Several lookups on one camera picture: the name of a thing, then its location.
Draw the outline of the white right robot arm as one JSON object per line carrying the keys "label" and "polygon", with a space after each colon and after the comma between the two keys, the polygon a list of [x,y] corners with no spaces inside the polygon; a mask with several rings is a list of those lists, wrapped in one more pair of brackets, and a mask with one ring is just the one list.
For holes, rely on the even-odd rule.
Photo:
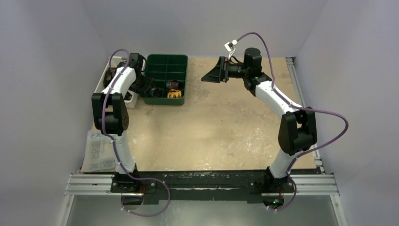
{"label": "white right robot arm", "polygon": [[276,159],[268,167],[271,175],[264,179],[265,188],[271,192],[282,187],[293,160],[317,143],[315,113],[311,108],[295,106],[294,102],[272,86],[272,79],[262,70],[262,56],[257,48],[247,48],[242,63],[232,63],[221,56],[215,67],[201,81],[220,83],[230,78],[242,79],[245,88],[265,102],[280,119]]}

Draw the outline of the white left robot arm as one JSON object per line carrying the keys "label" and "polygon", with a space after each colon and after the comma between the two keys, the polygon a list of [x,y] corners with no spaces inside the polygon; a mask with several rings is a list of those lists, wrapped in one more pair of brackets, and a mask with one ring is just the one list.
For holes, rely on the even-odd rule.
{"label": "white left robot arm", "polygon": [[111,70],[113,78],[100,92],[91,97],[95,127],[111,140],[116,164],[116,183],[121,182],[128,192],[140,188],[141,178],[134,175],[136,162],[131,154],[127,129],[129,115],[124,97],[128,91],[147,97],[153,79],[143,75],[144,57],[139,53],[127,53],[127,60],[121,67]]}

